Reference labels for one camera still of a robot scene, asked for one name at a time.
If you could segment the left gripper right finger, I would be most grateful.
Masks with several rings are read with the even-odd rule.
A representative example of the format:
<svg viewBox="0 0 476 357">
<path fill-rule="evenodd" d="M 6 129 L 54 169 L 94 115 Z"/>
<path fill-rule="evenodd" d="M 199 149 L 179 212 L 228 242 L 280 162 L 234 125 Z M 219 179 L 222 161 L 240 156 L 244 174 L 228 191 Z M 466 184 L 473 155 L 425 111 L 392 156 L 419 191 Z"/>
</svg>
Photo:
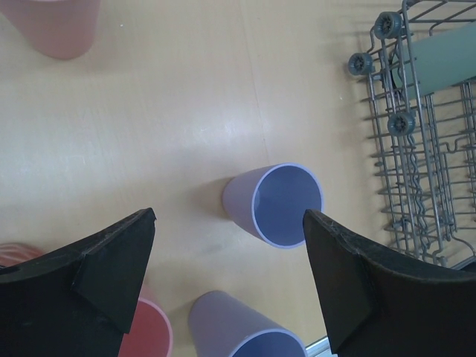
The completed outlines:
<svg viewBox="0 0 476 357">
<path fill-rule="evenodd" d="M 400 254 L 316 210 L 303 230 L 334 354 L 475 354 L 474 273 Z"/>
</svg>

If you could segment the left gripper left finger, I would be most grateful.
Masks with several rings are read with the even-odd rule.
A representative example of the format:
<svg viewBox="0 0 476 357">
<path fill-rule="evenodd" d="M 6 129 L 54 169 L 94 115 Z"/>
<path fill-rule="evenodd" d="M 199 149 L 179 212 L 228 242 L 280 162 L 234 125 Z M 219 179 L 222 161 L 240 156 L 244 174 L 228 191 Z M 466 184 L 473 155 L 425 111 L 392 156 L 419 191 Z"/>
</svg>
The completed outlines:
<svg viewBox="0 0 476 357">
<path fill-rule="evenodd" d="M 1 265 L 2 356 L 117 356 L 155 237 L 152 208 L 55 251 Z"/>
</svg>

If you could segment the purple cup small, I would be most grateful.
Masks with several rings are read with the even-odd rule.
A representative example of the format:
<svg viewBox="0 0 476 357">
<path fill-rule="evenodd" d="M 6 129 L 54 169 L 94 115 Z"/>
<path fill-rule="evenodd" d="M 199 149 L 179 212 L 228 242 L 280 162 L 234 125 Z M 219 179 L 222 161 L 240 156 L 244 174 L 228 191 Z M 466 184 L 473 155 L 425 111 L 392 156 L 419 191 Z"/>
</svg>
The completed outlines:
<svg viewBox="0 0 476 357">
<path fill-rule="evenodd" d="M 242 173 L 222 193 L 222 205 L 241 229 L 276 248 L 305 242 L 303 215 L 324 209 L 315 175 L 300 164 L 284 163 Z"/>
</svg>

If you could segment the green plastic cup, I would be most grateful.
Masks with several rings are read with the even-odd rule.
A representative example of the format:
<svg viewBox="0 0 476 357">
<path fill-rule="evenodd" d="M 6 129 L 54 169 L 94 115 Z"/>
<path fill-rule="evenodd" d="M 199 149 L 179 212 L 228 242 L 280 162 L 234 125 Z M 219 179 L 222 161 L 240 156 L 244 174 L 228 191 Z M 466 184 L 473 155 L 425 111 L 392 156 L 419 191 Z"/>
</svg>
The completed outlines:
<svg viewBox="0 0 476 357">
<path fill-rule="evenodd" d="M 404 66 L 392 70 L 396 88 L 408 84 L 411 100 L 475 77 L 475 23 L 447 30 L 397 48 L 392 61 L 404 57 Z"/>
</svg>

